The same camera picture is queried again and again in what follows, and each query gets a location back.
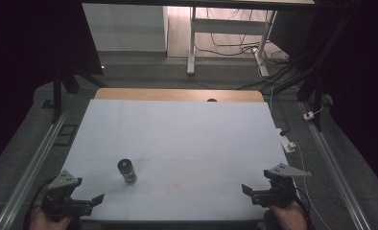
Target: metal frame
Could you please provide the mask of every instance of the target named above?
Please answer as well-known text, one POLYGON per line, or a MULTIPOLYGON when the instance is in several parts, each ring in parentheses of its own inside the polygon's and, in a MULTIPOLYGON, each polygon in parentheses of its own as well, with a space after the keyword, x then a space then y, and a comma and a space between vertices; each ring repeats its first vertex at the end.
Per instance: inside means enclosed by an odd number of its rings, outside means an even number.
POLYGON ((16 215, 19 212, 24 200, 31 190, 37 174, 39 173, 40 168, 42 167, 43 162, 45 161, 46 156, 49 153, 52 145, 54 144, 55 138, 57 137, 60 127, 62 126, 64 120, 67 117, 69 112, 69 104, 63 110, 63 113, 59 116, 57 122, 52 124, 49 128, 46 136, 43 138, 42 142, 39 144, 33 158, 27 166, 27 169, 22 174, 21 178, 18 181, 15 189, 12 192, 9 200, 6 203, 3 211, 0 214, 0 229, 10 229, 13 221, 16 218, 16 215))
POLYGON ((230 34, 230 35, 261 35, 258 49, 252 49, 258 63, 262 77, 269 76, 267 67, 262 58, 264 46, 270 33, 276 11, 272 11, 268 21, 239 21, 221 19, 197 19, 196 7, 192 10, 190 27, 190 44, 188 55, 187 74, 195 74, 195 33, 230 34))
MULTIPOLYGON (((306 109, 303 106, 303 103, 299 103, 300 110, 303 113, 306 113, 306 109)), ((356 196, 351 191, 350 186, 347 183, 347 180, 344 177, 342 169, 340 168, 332 150, 329 148, 326 139, 323 136, 323 133, 318 131, 317 127, 313 122, 308 122, 309 128, 311 129, 312 135, 319 147, 320 153, 323 156, 323 160, 326 163, 327 169, 329 170, 332 178, 336 184, 336 187, 339 190, 339 193, 345 202, 347 211, 350 213, 351 219, 356 225, 357 229, 360 230, 369 230, 371 227, 366 219, 366 216, 363 212, 362 207, 357 201, 356 196)))

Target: metal can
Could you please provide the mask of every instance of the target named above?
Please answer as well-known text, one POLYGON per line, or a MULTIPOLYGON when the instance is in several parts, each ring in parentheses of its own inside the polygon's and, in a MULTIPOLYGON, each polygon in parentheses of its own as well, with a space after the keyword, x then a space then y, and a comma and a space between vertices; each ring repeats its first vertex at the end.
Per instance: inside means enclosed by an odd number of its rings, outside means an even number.
POLYGON ((122 159, 118 162, 118 170, 120 171, 120 174, 123 175, 126 183, 134 184, 136 182, 137 176, 129 159, 122 159))

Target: can lid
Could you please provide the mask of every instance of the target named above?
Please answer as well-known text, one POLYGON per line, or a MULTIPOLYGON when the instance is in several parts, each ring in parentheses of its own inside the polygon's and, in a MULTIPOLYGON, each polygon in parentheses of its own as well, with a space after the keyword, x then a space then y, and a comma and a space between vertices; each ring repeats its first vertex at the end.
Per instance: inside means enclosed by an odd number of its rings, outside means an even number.
POLYGON ((129 159, 122 159, 118 162, 118 170, 119 171, 127 171, 132 168, 132 163, 129 159))

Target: hand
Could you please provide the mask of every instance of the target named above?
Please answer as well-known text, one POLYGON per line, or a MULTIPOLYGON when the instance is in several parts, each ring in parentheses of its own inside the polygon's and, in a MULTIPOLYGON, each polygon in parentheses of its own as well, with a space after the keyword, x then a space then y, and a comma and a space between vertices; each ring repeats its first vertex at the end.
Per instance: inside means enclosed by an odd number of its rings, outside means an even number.
POLYGON ((38 207, 31 221, 30 230, 66 230, 72 219, 65 217, 59 222, 54 222, 38 207))
POLYGON ((308 229, 303 211, 295 201, 284 209, 277 206, 270 206, 269 208, 275 213, 279 224, 284 230, 308 229))

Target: wall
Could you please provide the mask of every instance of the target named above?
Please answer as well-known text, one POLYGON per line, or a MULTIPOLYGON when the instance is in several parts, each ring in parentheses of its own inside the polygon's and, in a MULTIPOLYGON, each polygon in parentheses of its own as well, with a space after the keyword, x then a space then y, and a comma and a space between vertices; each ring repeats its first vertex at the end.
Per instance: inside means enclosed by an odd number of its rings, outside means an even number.
POLYGON ((98 51, 167 49, 167 7, 83 4, 98 51))

